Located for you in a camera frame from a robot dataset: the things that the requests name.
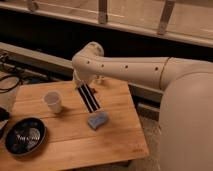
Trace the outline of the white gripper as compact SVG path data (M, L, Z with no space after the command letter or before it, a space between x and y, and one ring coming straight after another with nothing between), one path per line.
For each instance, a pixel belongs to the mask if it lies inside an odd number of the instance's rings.
M81 87L83 84L89 85L96 76L87 72L81 72L78 70L73 71L73 80L77 87Z

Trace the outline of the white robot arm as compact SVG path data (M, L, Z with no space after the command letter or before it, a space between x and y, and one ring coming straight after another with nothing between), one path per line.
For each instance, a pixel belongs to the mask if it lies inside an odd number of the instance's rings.
M160 90L160 171L213 171L213 62L173 57L106 57L90 42L72 58L80 85L96 76Z

